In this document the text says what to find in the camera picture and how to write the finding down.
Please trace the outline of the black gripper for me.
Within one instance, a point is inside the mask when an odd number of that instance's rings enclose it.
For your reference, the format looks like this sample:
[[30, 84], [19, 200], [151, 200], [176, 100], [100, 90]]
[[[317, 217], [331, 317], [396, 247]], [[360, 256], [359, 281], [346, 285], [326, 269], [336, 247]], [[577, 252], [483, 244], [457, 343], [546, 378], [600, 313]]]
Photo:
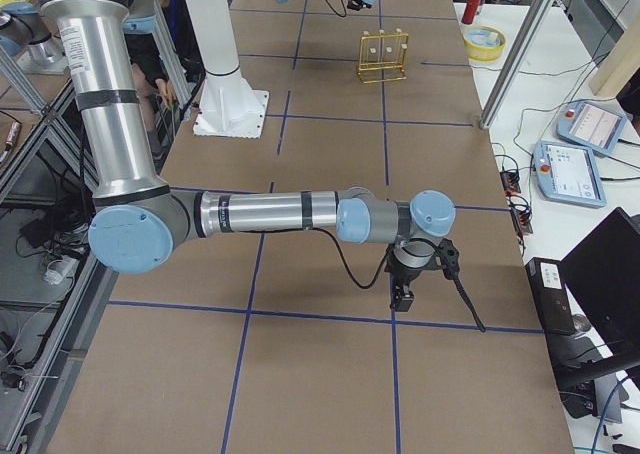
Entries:
[[385, 271], [390, 274], [392, 281], [390, 309], [394, 312], [407, 312], [414, 300], [414, 294], [410, 289], [411, 282], [417, 279], [423, 271], [439, 269], [440, 265], [434, 257], [431, 257], [422, 266], [410, 267], [392, 253], [385, 267]]

